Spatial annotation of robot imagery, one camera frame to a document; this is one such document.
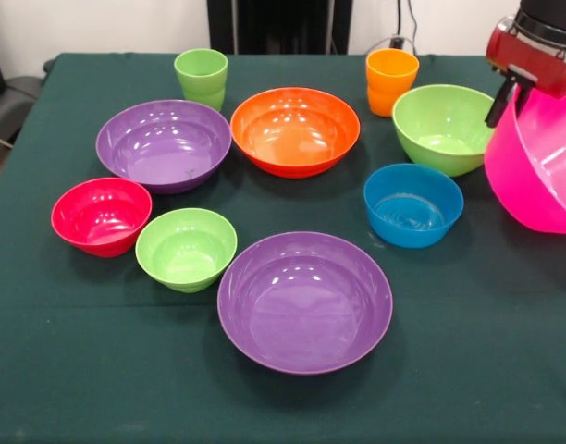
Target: power outlet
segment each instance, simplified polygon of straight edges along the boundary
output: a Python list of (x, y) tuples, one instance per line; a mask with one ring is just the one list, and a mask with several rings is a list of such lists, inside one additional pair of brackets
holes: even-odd
[(403, 37), (392, 37), (390, 40), (390, 48), (394, 49), (402, 49), (404, 47), (404, 38)]

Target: orange cup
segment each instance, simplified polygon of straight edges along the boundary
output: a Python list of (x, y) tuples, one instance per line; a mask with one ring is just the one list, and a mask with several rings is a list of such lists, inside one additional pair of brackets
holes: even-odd
[(391, 117), (392, 107), (411, 89), (419, 71), (419, 60), (406, 51), (382, 48), (365, 59), (367, 101), (372, 113)]

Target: plastic bowl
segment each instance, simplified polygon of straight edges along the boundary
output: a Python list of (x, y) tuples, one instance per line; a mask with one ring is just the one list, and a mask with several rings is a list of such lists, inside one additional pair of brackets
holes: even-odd
[(377, 263), (355, 245), (313, 232), (259, 240), (232, 262), (217, 293), (232, 343), (293, 375), (339, 370), (385, 335), (392, 294)]
[(404, 248), (439, 242), (464, 207), (460, 187), (452, 179), (415, 164), (378, 169), (365, 182), (363, 197), (375, 234)]
[(533, 90), (519, 117), (514, 102), (486, 150), (488, 181), (520, 223), (566, 234), (566, 97)]
[(55, 203), (51, 225), (64, 241), (86, 253), (114, 257), (133, 246), (152, 213), (152, 196), (120, 178), (82, 182)]
[(135, 105), (112, 117), (96, 139), (103, 165), (156, 194), (191, 190), (206, 181), (231, 145), (228, 121), (186, 100)]
[(455, 177), (483, 164), (493, 130), (485, 123), (493, 99), (457, 85), (427, 85), (403, 94), (392, 120), (406, 155)]
[(234, 141), (259, 168), (302, 179), (333, 167), (357, 142), (352, 108), (327, 92), (279, 88), (243, 102), (231, 118)]
[(238, 248), (236, 230), (202, 208), (170, 211), (152, 220), (135, 246), (143, 270), (172, 290), (201, 291), (213, 284)]

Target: table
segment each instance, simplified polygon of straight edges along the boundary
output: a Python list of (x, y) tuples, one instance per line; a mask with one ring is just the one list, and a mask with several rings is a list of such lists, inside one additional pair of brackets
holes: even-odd
[[(102, 260), (50, 227), (56, 198), (107, 176), (98, 129), (121, 109), (179, 98), (174, 55), (63, 54), (0, 178), (0, 442), (566, 443), (566, 237), (501, 209), (482, 168), (458, 178), (466, 207), (439, 244), (386, 245), (368, 228), (367, 176), (405, 160), (369, 113), (364, 56), (236, 55), (230, 117), (261, 90), (302, 85), (346, 100), (362, 135), (332, 170), (265, 174), (238, 149), (201, 188), (154, 198), (154, 215), (200, 206), (240, 247), (287, 230), (337, 235), (386, 271), (395, 314), (367, 358), (319, 377), (243, 357), (219, 325), (216, 286), (168, 290), (134, 252)], [(421, 56), (417, 84), (493, 94), (482, 57)]]

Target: green cup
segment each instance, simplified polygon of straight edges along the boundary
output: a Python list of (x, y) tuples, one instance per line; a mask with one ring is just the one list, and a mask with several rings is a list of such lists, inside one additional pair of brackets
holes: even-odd
[(215, 49), (191, 49), (176, 57), (174, 70), (185, 99), (221, 111), (228, 78), (225, 55)]

